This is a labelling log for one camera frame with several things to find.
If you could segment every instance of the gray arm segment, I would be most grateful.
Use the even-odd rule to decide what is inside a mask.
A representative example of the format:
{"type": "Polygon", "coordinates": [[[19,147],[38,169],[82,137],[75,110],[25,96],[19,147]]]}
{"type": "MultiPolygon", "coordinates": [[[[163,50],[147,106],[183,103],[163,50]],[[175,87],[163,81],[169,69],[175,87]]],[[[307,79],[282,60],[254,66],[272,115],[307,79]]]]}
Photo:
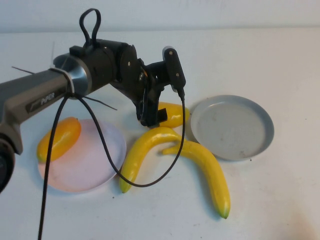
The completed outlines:
{"type": "Polygon", "coordinates": [[[0,84],[0,135],[10,139],[17,154],[23,151],[20,124],[62,98],[67,78],[46,70],[0,84]]]}

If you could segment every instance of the yellow pepper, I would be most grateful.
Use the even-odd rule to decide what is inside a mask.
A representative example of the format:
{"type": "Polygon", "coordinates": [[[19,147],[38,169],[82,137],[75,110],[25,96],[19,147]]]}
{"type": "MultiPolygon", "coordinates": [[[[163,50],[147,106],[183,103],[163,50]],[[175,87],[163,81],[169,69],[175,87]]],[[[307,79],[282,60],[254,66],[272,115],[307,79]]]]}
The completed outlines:
{"type": "MultiPolygon", "coordinates": [[[[171,128],[157,127],[147,131],[133,144],[128,152],[121,174],[131,182],[134,182],[149,150],[158,144],[172,141],[181,141],[181,136],[171,128]]],[[[131,185],[122,178],[120,178],[119,184],[123,193],[126,193],[131,188],[131,185]]]]}
{"type": "MultiPolygon", "coordinates": [[[[176,128],[183,123],[183,111],[182,105],[169,103],[169,102],[159,102],[158,109],[166,109],[166,114],[168,116],[167,121],[160,123],[160,127],[176,128]]],[[[185,108],[185,121],[189,119],[190,111],[185,108]]]]}
{"type": "MultiPolygon", "coordinates": [[[[51,161],[65,154],[77,142],[80,133],[81,124],[75,117],[67,117],[60,121],[55,130],[51,161]]],[[[42,138],[37,146],[36,155],[41,163],[45,163],[47,160],[50,134],[51,130],[42,138]]]]}

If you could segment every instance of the black cable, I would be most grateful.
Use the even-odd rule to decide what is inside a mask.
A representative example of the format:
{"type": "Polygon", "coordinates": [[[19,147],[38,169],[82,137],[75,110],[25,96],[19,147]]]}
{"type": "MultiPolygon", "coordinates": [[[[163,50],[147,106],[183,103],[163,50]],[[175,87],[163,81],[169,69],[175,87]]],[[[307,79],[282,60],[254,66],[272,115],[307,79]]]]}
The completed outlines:
{"type": "Polygon", "coordinates": [[[42,239],[42,232],[43,232],[43,226],[44,226],[44,219],[45,219],[45,208],[46,208],[46,199],[47,199],[47,189],[48,189],[48,177],[49,177],[49,167],[50,167],[50,161],[51,161],[51,152],[52,152],[52,147],[53,147],[53,143],[54,143],[54,137],[55,137],[55,133],[56,133],[56,129],[57,129],[57,125],[59,122],[59,118],[61,115],[61,112],[65,106],[66,101],[68,100],[68,98],[70,97],[75,97],[76,99],[78,99],[84,106],[85,108],[89,111],[94,124],[96,126],[96,129],[99,133],[99,136],[101,138],[101,142],[103,144],[106,156],[113,168],[113,170],[116,172],[117,175],[119,175],[125,182],[127,182],[128,184],[135,186],[135,187],[139,187],[139,188],[145,188],[145,187],[149,187],[152,186],[156,183],[158,183],[159,181],[161,181],[170,171],[171,169],[174,167],[174,165],[176,164],[180,153],[182,151],[183,145],[184,145],[184,140],[185,140],[185,132],[186,132],[186,106],[185,106],[185,100],[184,97],[181,97],[181,102],[182,102],[182,136],[181,136],[181,143],[180,143],[180,148],[179,151],[177,153],[177,155],[175,156],[175,159],[173,160],[171,166],[167,169],[167,171],[165,171],[165,173],[160,176],[158,179],[156,179],[153,182],[150,182],[148,184],[136,184],[134,182],[131,182],[130,180],[128,180],[127,178],[125,178],[121,172],[117,169],[117,167],[115,166],[114,162],[111,159],[104,135],[102,133],[102,130],[100,128],[100,125],[98,123],[98,120],[94,114],[94,112],[92,111],[92,109],[89,107],[89,105],[86,103],[85,100],[83,100],[82,96],[79,94],[71,94],[71,93],[67,93],[67,95],[64,97],[64,99],[62,100],[56,115],[55,115],[55,119],[53,122],[53,126],[52,126],[52,130],[51,130],[51,134],[50,134],[50,140],[49,140],[49,145],[48,145],[48,153],[46,156],[46,162],[45,162],[45,171],[44,171],[44,183],[43,183],[43,193],[42,193],[42,204],[41,204],[41,215],[40,215],[40,223],[39,223],[39,232],[38,232],[38,240],[42,239]]]}
{"type": "Polygon", "coordinates": [[[19,70],[19,71],[22,71],[22,72],[25,72],[25,73],[28,73],[28,74],[35,74],[34,72],[32,72],[32,71],[28,71],[28,70],[23,70],[23,69],[21,69],[21,68],[18,68],[18,67],[16,67],[16,66],[11,66],[13,69],[17,69],[17,70],[19,70]]]}
{"type": "Polygon", "coordinates": [[[94,28],[93,28],[93,31],[92,31],[91,38],[92,38],[93,46],[96,47],[98,45],[98,43],[97,43],[97,33],[98,33],[98,30],[99,30],[99,27],[100,27],[100,24],[101,24],[101,13],[100,13],[100,11],[98,9],[90,8],[87,11],[85,11],[84,13],[82,13],[82,15],[80,16],[80,19],[79,19],[80,28],[81,28],[81,30],[82,30],[82,32],[84,34],[84,37],[85,37],[85,46],[86,47],[89,47],[89,45],[90,45],[90,36],[89,36],[88,31],[85,28],[84,21],[85,21],[85,17],[89,13],[91,13],[92,11],[95,11],[95,13],[96,13],[96,22],[95,22],[95,25],[94,25],[94,28]]]}
{"type": "Polygon", "coordinates": [[[115,166],[114,162],[112,161],[111,159],[111,156],[110,156],[110,153],[109,153],[109,150],[108,150],[108,147],[107,147],[107,144],[106,144],[106,141],[105,141],[105,138],[104,138],[104,135],[102,133],[102,130],[99,126],[99,123],[98,123],[98,120],[94,114],[94,112],[92,111],[92,109],[89,107],[89,105],[86,103],[86,101],[84,101],[80,95],[78,94],[75,94],[74,95],[75,98],[77,98],[84,106],[85,108],[89,111],[93,121],[94,121],[94,124],[96,126],[96,129],[99,133],[99,136],[100,136],[100,139],[101,139],[101,142],[103,144],[103,147],[104,147],[104,150],[105,150],[105,153],[106,153],[106,156],[108,157],[108,160],[113,168],[113,170],[116,172],[116,174],[118,174],[118,176],[120,178],[122,178],[125,182],[127,182],[128,184],[132,185],[132,186],[135,186],[135,187],[138,187],[138,188],[145,188],[145,187],[150,187],[156,183],[158,183],[161,179],[163,179],[169,172],[170,170],[174,167],[174,165],[176,164],[179,156],[180,156],[180,153],[182,151],[182,148],[183,148],[183,145],[184,145],[184,140],[185,140],[185,132],[186,132],[186,107],[185,107],[185,100],[184,99],[181,99],[182,101],[182,136],[181,136],[181,143],[180,143],[180,148],[179,148],[179,151],[177,153],[177,155],[175,156],[175,159],[173,160],[171,166],[167,169],[167,171],[162,175],[160,176],[158,179],[156,179],[155,181],[151,182],[151,183],[148,183],[148,184],[136,184],[128,179],[126,179],[122,174],[121,172],[117,169],[117,167],[115,166]]]}
{"type": "Polygon", "coordinates": [[[43,231],[43,227],[44,227],[47,189],[48,189],[48,177],[49,177],[49,167],[50,167],[50,161],[51,161],[52,146],[54,144],[54,137],[55,137],[58,121],[59,121],[62,109],[64,108],[68,98],[69,97],[67,96],[62,100],[62,102],[58,108],[58,111],[56,112],[56,115],[55,115],[55,118],[53,121],[51,134],[50,134],[48,153],[46,155],[45,171],[44,171],[44,178],[43,178],[43,192],[42,192],[42,204],[41,204],[41,215],[40,215],[40,223],[39,223],[38,240],[41,240],[41,238],[42,238],[42,231],[43,231]]]}
{"type": "Polygon", "coordinates": [[[109,106],[108,104],[105,104],[103,101],[100,101],[100,100],[97,100],[97,99],[94,99],[94,98],[91,98],[91,97],[88,97],[88,96],[83,96],[83,98],[84,99],[88,99],[88,100],[91,100],[91,101],[94,101],[94,102],[97,102],[97,103],[100,103],[100,104],[102,104],[102,105],[105,105],[106,107],[108,107],[108,108],[111,108],[111,109],[113,109],[113,110],[118,110],[118,109],[116,109],[116,108],[114,108],[114,107],[112,107],[112,106],[109,106]]]}

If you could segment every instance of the pink plate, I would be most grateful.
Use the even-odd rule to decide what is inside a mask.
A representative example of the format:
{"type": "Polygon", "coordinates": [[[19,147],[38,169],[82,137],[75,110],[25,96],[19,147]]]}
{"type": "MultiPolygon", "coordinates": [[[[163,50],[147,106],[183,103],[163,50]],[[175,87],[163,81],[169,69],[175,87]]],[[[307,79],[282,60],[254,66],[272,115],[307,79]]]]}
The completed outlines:
{"type": "MultiPolygon", "coordinates": [[[[60,158],[50,163],[48,184],[63,192],[80,193],[94,189],[115,176],[92,119],[79,120],[81,134],[77,142],[60,158]]],[[[117,169],[126,157],[126,141],[123,134],[110,123],[100,122],[106,145],[117,169]]],[[[38,164],[42,178],[44,163],[38,164]]]]}

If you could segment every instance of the banana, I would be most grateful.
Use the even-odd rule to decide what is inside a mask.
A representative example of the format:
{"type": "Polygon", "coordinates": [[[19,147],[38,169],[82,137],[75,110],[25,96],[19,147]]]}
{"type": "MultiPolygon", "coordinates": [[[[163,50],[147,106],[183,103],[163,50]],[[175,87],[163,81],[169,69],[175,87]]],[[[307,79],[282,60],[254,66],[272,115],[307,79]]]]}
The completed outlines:
{"type": "MultiPolygon", "coordinates": [[[[162,150],[162,154],[177,154],[179,145],[162,150]]],[[[215,156],[204,146],[184,141],[181,156],[192,159],[203,171],[208,182],[211,198],[219,215],[226,219],[230,212],[230,195],[224,173],[215,156]]]]}
{"type": "MultiPolygon", "coordinates": [[[[157,127],[147,131],[133,144],[128,152],[121,174],[131,182],[134,182],[149,150],[158,144],[172,141],[181,141],[181,136],[169,127],[157,127]]],[[[122,178],[120,178],[119,184],[123,193],[126,193],[131,188],[131,185],[122,178]]]]}
{"type": "MultiPolygon", "coordinates": [[[[169,102],[159,102],[158,109],[166,109],[166,114],[168,119],[166,121],[160,122],[160,127],[176,128],[183,123],[183,112],[182,105],[169,103],[169,102]]],[[[190,111],[185,108],[185,122],[188,121],[190,116],[190,111]]]]}

